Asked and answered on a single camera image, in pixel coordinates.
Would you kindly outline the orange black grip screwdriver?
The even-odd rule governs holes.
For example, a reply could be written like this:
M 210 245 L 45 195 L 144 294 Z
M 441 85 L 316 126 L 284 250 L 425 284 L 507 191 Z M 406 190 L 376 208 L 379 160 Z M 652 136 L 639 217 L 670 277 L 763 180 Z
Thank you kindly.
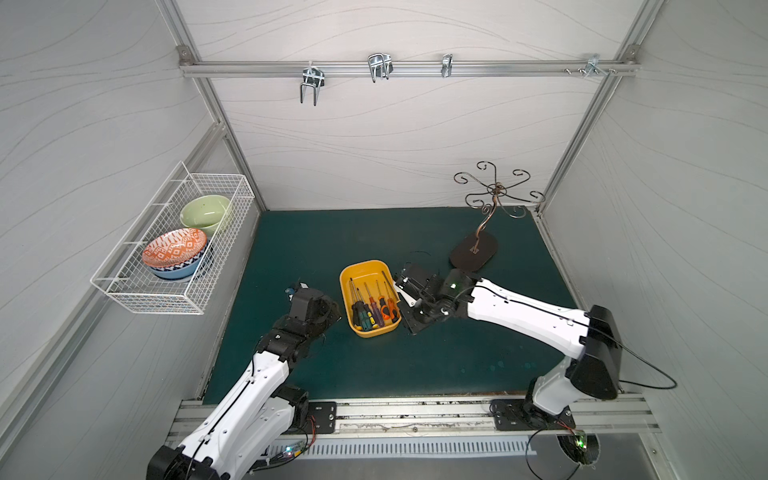
M 387 272 L 382 270 L 381 273 L 382 273 L 382 276 L 384 277 L 385 290 L 387 291 L 387 305 L 390 310 L 392 323 L 396 324 L 400 320 L 400 314 L 399 314 L 399 310 L 397 309 L 397 302 L 395 301 L 395 292 L 392 288 L 392 284 L 389 279 L 389 276 L 387 275 Z

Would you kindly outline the black yellow handle screwdriver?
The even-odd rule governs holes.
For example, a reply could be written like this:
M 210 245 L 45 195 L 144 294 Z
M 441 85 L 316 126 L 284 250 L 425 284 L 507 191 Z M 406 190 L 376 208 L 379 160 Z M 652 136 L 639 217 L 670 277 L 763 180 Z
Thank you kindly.
M 367 331 L 368 330 L 368 318 L 367 314 L 364 309 L 364 304 L 362 301 L 358 298 L 357 295 L 357 288 L 354 284 L 353 280 L 350 280 L 350 293 L 352 295 L 353 305 L 352 309 L 355 315 L 355 318 L 360 325 L 361 331 Z

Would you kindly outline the yellow plastic storage box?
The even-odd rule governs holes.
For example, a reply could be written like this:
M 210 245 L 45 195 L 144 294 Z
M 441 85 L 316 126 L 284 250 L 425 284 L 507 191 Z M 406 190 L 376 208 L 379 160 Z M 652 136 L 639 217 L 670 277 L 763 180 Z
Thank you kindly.
M 394 331 L 402 316 L 388 266 L 368 260 L 347 266 L 339 276 L 347 322 L 361 338 Z

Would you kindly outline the red blue handle screwdriver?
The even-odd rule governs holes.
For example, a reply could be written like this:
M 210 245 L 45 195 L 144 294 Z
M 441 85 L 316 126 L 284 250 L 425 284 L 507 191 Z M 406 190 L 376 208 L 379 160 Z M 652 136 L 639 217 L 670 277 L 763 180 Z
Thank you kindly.
M 385 324 L 384 318 L 382 316 L 382 312 L 381 312 L 381 310 L 379 308 L 379 305 L 377 304 L 377 301 L 374 298 L 374 296 L 371 294 L 370 289 L 368 288 L 368 285 L 364 284 L 364 287 L 365 287 L 366 293 L 368 294 L 368 297 L 369 297 L 369 304 L 370 304 L 370 307 L 372 309 L 374 319 L 376 320 L 376 323 L 377 323 L 379 328 L 384 328 L 386 326 L 386 324 Z

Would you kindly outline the green handle screwdriver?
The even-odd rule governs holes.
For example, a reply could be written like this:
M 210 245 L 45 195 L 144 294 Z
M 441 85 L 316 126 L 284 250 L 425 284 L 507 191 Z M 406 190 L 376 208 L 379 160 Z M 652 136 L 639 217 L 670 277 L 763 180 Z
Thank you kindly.
M 356 316 L 361 325 L 361 329 L 365 332 L 371 331 L 372 330 L 371 316 L 369 315 L 369 312 L 366 310 L 366 304 L 362 301 L 362 297 L 360 296 L 359 289 L 356 287 L 353 280 L 351 280 L 351 293 L 353 295 L 353 299 L 355 300 L 355 303 L 353 304 L 353 309 L 356 312 Z

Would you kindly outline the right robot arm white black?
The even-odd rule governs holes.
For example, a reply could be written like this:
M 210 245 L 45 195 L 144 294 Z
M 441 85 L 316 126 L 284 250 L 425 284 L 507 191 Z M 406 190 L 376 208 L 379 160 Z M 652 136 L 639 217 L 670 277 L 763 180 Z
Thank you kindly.
M 555 420 L 582 397 L 614 400 L 620 389 L 622 347 L 612 313 L 548 304 L 507 290 L 460 269 L 446 277 L 416 264 L 395 276 L 398 307 L 417 334 L 449 318 L 491 323 L 542 342 L 563 355 L 547 374 L 531 381 L 519 410 L 528 422 Z

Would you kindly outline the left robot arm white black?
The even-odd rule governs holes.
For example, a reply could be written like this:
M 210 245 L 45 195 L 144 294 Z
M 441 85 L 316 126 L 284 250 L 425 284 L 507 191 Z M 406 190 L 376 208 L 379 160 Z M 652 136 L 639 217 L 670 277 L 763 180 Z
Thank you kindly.
M 261 338 L 236 384 L 177 447 L 156 451 L 146 477 L 244 479 L 306 453 L 316 438 L 308 393 L 287 379 L 341 317 L 328 295 L 300 284 L 289 312 Z

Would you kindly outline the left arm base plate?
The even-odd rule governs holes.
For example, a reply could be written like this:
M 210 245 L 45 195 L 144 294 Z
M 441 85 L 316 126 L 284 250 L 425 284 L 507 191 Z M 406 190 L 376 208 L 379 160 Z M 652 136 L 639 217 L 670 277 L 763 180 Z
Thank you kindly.
M 309 401 L 299 414 L 299 428 L 309 435 L 329 435 L 336 431 L 338 403 L 335 401 Z

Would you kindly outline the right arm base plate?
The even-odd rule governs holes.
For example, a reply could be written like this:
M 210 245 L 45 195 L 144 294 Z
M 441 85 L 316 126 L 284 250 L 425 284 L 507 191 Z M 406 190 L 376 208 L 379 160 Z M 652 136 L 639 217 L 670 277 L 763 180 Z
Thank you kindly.
M 576 429 L 571 410 L 566 407 L 560 414 L 549 414 L 531 401 L 523 399 L 496 399 L 489 411 L 498 431 L 538 431 Z

